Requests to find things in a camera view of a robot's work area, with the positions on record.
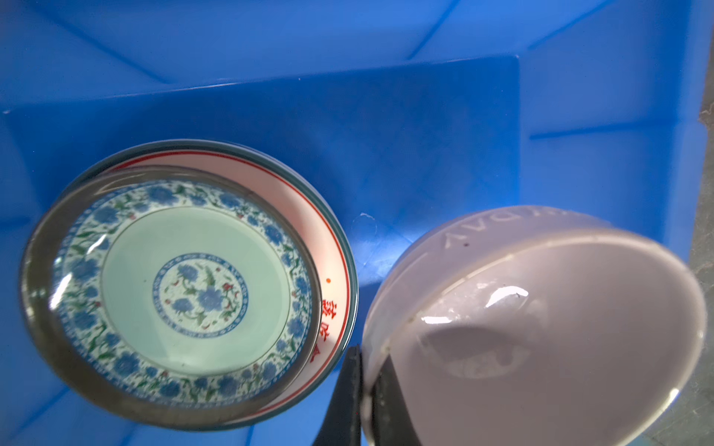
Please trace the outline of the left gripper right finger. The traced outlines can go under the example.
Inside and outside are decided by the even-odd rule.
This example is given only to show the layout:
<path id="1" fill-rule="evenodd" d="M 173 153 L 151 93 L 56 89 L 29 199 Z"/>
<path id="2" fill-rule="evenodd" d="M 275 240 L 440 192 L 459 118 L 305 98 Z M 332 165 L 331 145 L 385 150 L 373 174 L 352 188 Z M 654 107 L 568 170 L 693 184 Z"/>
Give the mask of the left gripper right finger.
<path id="1" fill-rule="evenodd" d="M 371 391 L 372 416 L 370 427 L 377 446 L 420 446 L 405 398 L 401 390 L 392 357 L 380 368 Z"/>

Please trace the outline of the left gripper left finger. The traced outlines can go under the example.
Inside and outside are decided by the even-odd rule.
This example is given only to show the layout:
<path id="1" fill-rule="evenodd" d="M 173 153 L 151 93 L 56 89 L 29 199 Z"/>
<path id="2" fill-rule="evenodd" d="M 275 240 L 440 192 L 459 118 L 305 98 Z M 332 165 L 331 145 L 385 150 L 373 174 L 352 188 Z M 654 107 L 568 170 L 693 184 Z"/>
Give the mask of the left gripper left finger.
<path id="1" fill-rule="evenodd" d="M 347 349 L 336 388 L 313 446 L 359 446 L 362 438 L 360 408 L 363 395 L 362 354 Z"/>

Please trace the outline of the purple bowl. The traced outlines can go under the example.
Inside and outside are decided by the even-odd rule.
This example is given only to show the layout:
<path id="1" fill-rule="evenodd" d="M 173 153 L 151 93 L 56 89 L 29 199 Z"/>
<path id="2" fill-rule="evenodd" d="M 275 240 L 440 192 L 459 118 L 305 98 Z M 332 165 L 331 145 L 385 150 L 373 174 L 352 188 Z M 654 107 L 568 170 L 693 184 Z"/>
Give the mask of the purple bowl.
<path id="1" fill-rule="evenodd" d="M 398 258 L 364 324 L 362 425 L 392 357 L 421 445 L 626 445 L 692 375 L 697 278 L 649 238 L 545 206 L 470 214 Z"/>

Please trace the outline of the blue floral green plate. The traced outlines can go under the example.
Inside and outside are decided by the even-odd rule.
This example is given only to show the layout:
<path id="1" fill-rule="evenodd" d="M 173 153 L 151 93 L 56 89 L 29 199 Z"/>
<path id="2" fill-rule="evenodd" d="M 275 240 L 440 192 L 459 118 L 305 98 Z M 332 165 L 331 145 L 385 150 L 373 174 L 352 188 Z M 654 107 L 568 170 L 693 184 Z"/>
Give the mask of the blue floral green plate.
<path id="1" fill-rule="evenodd" d="M 102 174 L 31 235 L 20 298 L 35 347 L 96 405 L 218 430 L 291 386 L 322 293 L 288 219 L 241 184 L 181 167 Z"/>

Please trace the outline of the blue plastic bin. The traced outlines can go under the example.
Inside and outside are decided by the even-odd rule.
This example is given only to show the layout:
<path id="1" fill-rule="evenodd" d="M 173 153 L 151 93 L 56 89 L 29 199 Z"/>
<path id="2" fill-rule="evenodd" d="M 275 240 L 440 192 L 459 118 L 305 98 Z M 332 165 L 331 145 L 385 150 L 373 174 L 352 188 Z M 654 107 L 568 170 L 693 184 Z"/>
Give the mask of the blue plastic bin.
<path id="1" fill-rule="evenodd" d="M 84 171 L 163 139 L 265 152 L 353 249 L 357 329 L 409 245 L 514 204 L 711 253 L 697 215 L 710 1 L 5 1 L 1 442 L 309 445 L 337 378 L 243 429 L 114 416 L 61 382 L 20 311 L 33 227 Z"/>

